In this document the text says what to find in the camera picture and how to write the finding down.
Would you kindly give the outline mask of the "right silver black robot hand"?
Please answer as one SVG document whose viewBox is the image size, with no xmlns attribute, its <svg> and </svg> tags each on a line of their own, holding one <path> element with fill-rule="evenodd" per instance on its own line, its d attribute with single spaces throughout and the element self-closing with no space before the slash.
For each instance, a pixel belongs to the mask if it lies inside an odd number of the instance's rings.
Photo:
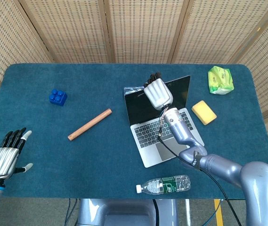
<svg viewBox="0 0 268 226">
<path fill-rule="evenodd" d="M 173 96 L 163 82 L 160 72 L 150 75 L 150 78 L 144 83 L 144 93 L 156 110 L 162 110 L 173 102 Z"/>
</svg>

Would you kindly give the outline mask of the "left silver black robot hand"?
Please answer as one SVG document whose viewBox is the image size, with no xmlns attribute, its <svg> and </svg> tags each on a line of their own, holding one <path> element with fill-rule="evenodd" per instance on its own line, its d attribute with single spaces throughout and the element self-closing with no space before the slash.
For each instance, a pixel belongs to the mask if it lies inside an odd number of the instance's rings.
<svg viewBox="0 0 268 226">
<path fill-rule="evenodd" d="M 13 174 L 25 173 L 32 166 L 32 163 L 24 167 L 16 167 L 16 162 L 19 155 L 32 131 L 25 131 L 26 128 L 21 130 L 10 131 L 3 138 L 0 145 L 0 179 L 8 179 Z"/>
</svg>

